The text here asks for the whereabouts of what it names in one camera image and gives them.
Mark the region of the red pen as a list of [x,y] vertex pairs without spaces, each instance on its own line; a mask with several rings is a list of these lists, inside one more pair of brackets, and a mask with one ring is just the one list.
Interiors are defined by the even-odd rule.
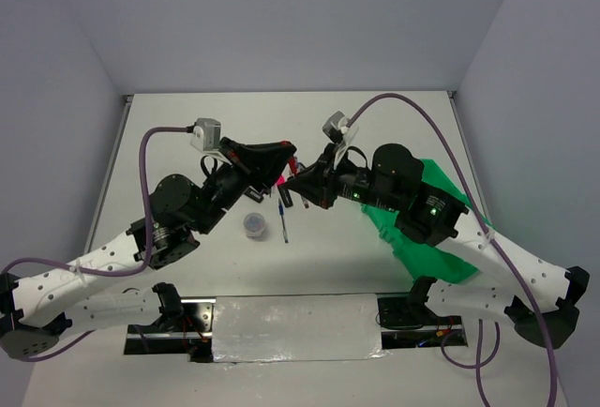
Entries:
[[[289,179],[294,178],[298,174],[298,172],[301,169],[303,169],[303,165],[298,162],[297,157],[292,157],[292,159],[290,160],[290,163],[289,163],[289,167],[290,167],[290,169],[289,169]],[[308,200],[305,197],[301,196],[301,202],[302,202],[302,205],[306,209],[309,209],[309,203],[308,203]]]

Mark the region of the blue ballpoint pen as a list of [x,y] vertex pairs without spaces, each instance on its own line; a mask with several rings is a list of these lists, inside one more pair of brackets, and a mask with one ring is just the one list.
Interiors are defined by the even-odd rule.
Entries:
[[284,239],[284,243],[289,244],[289,236],[288,236],[287,225],[286,225],[286,220],[285,220],[285,208],[284,208],[283,202],[281,200],[277,201],[277,208],[278,208],[278,213],[279,213],[279,217],[280,217],[280,221],[281,221],[282,236]]

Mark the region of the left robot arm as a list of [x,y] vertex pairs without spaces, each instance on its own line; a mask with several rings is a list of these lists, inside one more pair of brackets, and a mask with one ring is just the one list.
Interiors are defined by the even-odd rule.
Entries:
[[224,161],[197,185],[176,173],[142,195],[144,217],[106,245],[67,264],[19,278],[1,274],[1,347],[13,359],[42,361],[70,335],[82,339],[119,324],[152,324],[164,331],[186,318],[176,288],[161,282],[149,289],[104,296],[121,279],[158,271],[196,250],[196,234],[210,234],[248,188],[273,187],[296,148],[283,141],[241,144],[221,139]]

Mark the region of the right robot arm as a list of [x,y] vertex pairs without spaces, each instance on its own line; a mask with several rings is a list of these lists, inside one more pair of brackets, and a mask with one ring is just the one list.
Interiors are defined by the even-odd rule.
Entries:
[[393,212],[396,228],[410,241],[456,256],[492,278],[487,287],[418,278],[407,300],[415,322],[473,317],[508,324],[534,345],[561,348],[577,327],[577,303],[589,273],[550,264],[487,228],[464,202],[424,182],[424,169],[400,144],[377,148],[369,167],[357,166],[329,144],[285,186],[323,209],[345,198]]

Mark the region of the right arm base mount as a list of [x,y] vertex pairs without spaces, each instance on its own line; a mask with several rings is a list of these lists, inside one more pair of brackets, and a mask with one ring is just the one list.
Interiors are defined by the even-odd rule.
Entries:
[[415,316],[405,294],[378,296],[377,303],[375,322],[384,350],[439,348],[444,339],[446,346],[467,345],[460,317]]

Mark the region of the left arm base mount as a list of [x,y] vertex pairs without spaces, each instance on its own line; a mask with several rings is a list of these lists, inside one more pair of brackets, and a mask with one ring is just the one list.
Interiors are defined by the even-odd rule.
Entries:
[[182,300],[184,315],[178,323],[127,327],[124,355],[183,355],[189,362],[212,363],[215,298]]

